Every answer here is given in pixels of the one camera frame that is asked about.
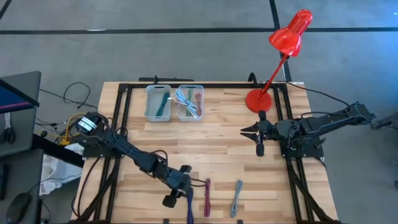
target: wooden table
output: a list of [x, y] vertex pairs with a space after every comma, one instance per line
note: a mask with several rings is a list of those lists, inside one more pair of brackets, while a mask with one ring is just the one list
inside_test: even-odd
[[[107, 117], [113, 115], [118, 85], [118, 82], [104, 83], [98, 111]], [[305, 90], [289, 85], [288, 88], [294, 117], [309, 112]], [[249, 111], [244, 102], [250, 90], [205, 89], [205, 113], [201, 123], [180, 122], [176, 115], [177, 105], [174, 103], [170, 122], [151, 123], [144, 116], [145, 89], [133, 89], [127, 122], [130, 142], [145, 151], [165, 150], [169, 154], [169, 166], [179, 169], [181, 165], [189, 164], [192, 166], [192, 177], [211, 179], [210, 217], [203, 216], [204, 188], [194, 188], [192, 208], [195, 223], [236, 223], [238, 219], [245, 223], [295, 223], [287, 169], [285, 159], [280, 154], [279, 143], [266, 141], [266, 155], [257, 157], [255, 144], [239, 134], [241, 128], [258, 120], [258, 115]], [[280, 100], [284, 109], [281, 93]], [[272, 123], [278, 122], [274, 106], [267, 112], [267, 119]], [[91, 158], [85, 162], [77, 196], [82, 180], [94, 160]], [[325, 168], [312, 158], [304, 158], [303, 163], [310, 193], [327, 215], [337, 219]], [[102, 167], [103, 159], [97, 163], [88, 179], [82, 208], [89, 205], [98, 191]], [[243, 191], [239, 196], [238, 214], [230, 218], [229, 210], [238, 179], [244, 182]], [[140, 172], [132, 159], [123, 158], [112, 222], [161, 223], [164, 218], [169, 218], [171, 223], [186, 223], [187, 200], [178, 199], [175, 208], [164, 207], [163, 198], [169, 193], [170, 189], [166, 185]], [[299, 198], [303, 219], [306, 219], [300, 193]], [[101, 218], [104, 218], [107, 202], [108, 194], [103, 200]]]

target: clear plastic bin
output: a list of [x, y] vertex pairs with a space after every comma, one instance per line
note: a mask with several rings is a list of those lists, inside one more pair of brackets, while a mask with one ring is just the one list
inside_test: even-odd
[[201, 94], [200, 97], [200, 109], [201, 115], [197, 118], [193, 117], [192, 114], [187, 115], [186, 107], [180, 103], [177, 104], [177, 116], [180, 118], [180, 121], [183, 122], [199, 122], [202, 120], [203, 115], [205, 113], [204, 105], [205, 105], [205, 89], [201, 85], [180, 85], [179, 90], [181, 90], [185, 97], [188, 99], [188, 92], [189, 90], [193, 90], [192, 99], [190, 100], [192, 103], [198, 106], [198, 100], [196, 98], [197, 93]]
[[147, 117], [147, 119], [152, 122], [170, 121], [171, 117], [170, 100], [166, 101], [162, 116], [156, 116], [156, 113], [162, 104], [165, 93], [169, 93], [169, 97], [171, 96], [172, 88], [169, 85], [149, 85], [147, 86], [146, 91], [147, 91], [147, 108], [144, 114]]

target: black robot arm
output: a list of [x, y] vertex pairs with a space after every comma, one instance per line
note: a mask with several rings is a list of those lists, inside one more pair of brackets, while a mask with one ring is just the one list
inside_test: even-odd
[[177, 198], [187, 196], [191, 187], [190, 166], [184, 165], [177, 170], [168, 166], [167, 155], [166, 158], [163, 158], [155, 152], [139, 150], [129, 143], [126, 136], [112, 130], [108, 120], [98, 113], [87, 113], [77, 123], [76, 128], [79, 133], [86, 136], [87, 140], [127, 155], [141, 171], [159, 179], [172, 189], [170, 195], [165, 196], [164, 206], [173, 208]]
[[258, 156], [264, 155], [263, 140], [275, 140], [283, 146], [282, 155], [284, 156], [323, 157], [321, 146], [325, 139], [320, 139], [321, 135], [346, 125], [369, 124], [375, 118], [374, 114], [358, 102], [343, 110], [323, 114], [326, 115], [318, 118], [287, 119], [272, 125], [266, 119], [265, 111], [260, 111], [260, 121], [242, 129], [243, 133], [241, 134], [257, 144], [256, 154]]

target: red cable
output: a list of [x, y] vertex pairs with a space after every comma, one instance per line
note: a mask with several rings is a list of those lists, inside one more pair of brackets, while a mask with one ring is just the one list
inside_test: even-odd
[[201, 116], [201, 94], [197, 93], [195, 94], [195, 97], [197, 98], [198, 102], [198, 115]]
[[210, 179], [206, 179], [205, 186], [205, 217], [210, 216]]

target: lamp base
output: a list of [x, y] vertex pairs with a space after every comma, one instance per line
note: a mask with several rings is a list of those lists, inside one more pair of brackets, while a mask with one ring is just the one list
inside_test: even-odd
[[253, 112], [259, 113], [260, 110], [268, 111], [272, 106], [270, 94], [265, 93], [260, 99], [261, 90], [252, 90], [246, 96], [246, 106]]

